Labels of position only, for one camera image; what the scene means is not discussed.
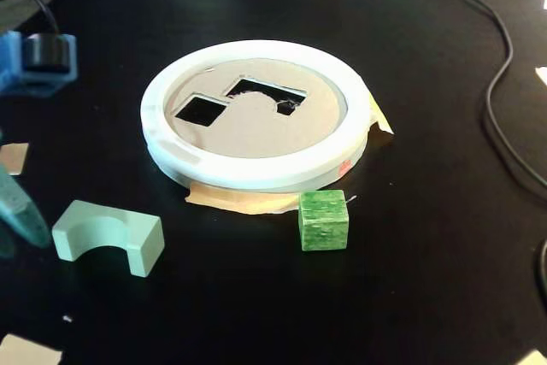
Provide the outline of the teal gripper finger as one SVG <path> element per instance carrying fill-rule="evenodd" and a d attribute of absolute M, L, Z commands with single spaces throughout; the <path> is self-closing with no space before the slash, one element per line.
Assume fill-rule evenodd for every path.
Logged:
<path fill-rule="evenodd" d="M 1 219 L 29 244 L 50 246 L 50 229 L 35 202 L 1 166 Z"/>

